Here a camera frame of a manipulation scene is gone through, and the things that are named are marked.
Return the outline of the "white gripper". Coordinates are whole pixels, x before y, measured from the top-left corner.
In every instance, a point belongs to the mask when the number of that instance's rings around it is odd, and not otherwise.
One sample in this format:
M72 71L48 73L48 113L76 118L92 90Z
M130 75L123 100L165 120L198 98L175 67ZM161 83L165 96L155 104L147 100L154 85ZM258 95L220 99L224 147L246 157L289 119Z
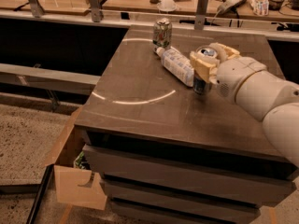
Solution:
M249 77L267 70L264 64L253 58L240 57L237 49L218 42L211 43L210 47L217 51L219 60L192 51L190 63L195 73L206 83L214 82L216 78L217 93L229 103L235 102L238 90Z

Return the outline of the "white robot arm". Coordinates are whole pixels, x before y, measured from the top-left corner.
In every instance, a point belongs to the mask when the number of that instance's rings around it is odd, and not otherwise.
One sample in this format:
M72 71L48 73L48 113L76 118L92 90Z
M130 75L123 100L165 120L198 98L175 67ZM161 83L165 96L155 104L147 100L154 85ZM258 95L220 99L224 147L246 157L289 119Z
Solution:
M263 124L271 145L299 166L299 85L272 75L265 64L221 43L190 53L194 72L217 93Z

